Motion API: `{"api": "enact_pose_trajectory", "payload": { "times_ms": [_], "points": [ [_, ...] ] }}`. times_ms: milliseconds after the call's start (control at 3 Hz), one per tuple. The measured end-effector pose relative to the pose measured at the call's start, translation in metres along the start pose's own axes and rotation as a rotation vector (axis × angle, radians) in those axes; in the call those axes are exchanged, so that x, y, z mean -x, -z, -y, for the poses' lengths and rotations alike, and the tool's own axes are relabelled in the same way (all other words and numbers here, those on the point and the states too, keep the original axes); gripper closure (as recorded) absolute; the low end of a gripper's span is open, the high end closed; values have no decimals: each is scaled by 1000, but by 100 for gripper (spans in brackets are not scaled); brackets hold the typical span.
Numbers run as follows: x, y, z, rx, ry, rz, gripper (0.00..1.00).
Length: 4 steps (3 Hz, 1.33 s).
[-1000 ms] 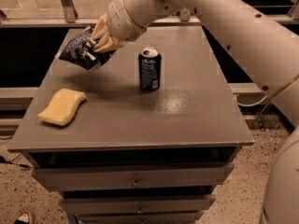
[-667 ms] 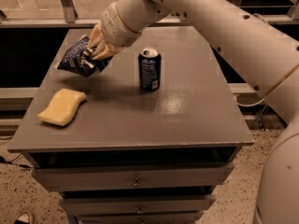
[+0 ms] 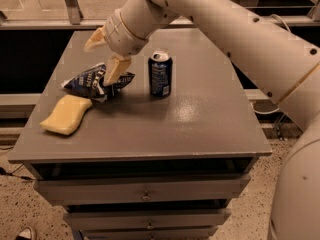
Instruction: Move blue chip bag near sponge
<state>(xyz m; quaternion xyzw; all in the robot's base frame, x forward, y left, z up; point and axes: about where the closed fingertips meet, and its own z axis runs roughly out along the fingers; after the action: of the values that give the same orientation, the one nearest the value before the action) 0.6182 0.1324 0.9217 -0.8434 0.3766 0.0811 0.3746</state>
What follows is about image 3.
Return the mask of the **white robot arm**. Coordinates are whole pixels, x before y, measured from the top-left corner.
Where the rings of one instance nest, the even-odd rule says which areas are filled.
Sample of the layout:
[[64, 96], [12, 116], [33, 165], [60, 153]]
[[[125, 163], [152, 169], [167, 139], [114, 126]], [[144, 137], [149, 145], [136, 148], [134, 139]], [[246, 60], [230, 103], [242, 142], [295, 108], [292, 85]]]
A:
[[85, 47], [108, 45], [110, 85], [158, 29], [184, 16], [301, 130], [283, 163], [268, 240], [320, 240], [320, 52], [230, 0], [128, 0]]

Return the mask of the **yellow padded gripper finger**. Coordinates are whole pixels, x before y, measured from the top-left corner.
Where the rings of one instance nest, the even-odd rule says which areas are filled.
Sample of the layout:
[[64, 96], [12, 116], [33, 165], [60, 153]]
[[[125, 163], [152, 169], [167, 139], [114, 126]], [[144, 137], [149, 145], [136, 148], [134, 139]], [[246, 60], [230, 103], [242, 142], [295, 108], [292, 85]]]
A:
[[107, 60], [106, 73], [104, 75], [103, 85], [109, 86], [118, 81], [120, 76], [126, 72], [131, 65], [131, 57], [113, 55]]
[[106, 45], [106, 30], [104, 27], [97, 28], [84, 45], [86, 52], [93, 51], [95, 48]]

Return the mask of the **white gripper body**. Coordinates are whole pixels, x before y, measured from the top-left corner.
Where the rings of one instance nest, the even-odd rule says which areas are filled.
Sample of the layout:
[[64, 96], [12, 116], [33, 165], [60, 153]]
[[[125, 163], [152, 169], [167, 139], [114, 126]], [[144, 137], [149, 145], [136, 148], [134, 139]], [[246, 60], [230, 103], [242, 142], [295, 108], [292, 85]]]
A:
[[121, 56], [138, 54], [148, 43], [132, 34], [121, 18], [121, 10], [116, 9], [103, 26], [105, 40], [110, 49]]

